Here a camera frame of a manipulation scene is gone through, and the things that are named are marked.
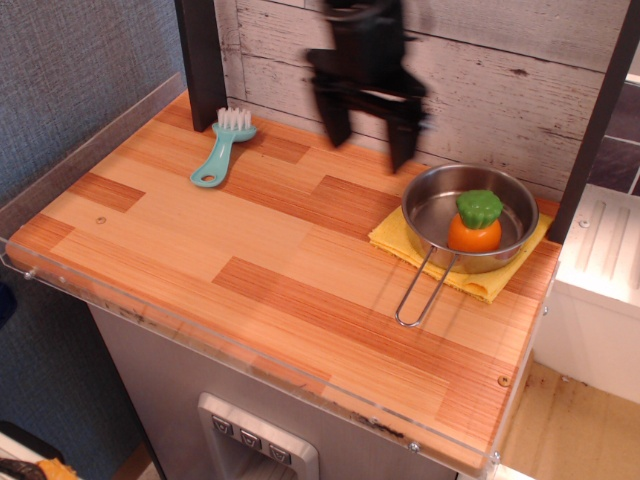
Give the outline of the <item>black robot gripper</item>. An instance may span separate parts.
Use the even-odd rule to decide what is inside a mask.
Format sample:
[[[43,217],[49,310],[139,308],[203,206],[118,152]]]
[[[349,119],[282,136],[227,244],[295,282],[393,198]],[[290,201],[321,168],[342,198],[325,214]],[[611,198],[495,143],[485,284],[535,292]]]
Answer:
[[[333,38],[329,49],[306,53],[314,70],[316,106],[334,147],[352,134],[353,110],[384,118],[391,168],[397,173],[416,152],[428,114],[426,86],[403,66],[408,37],[400,1],[326,1],[322,13]]]

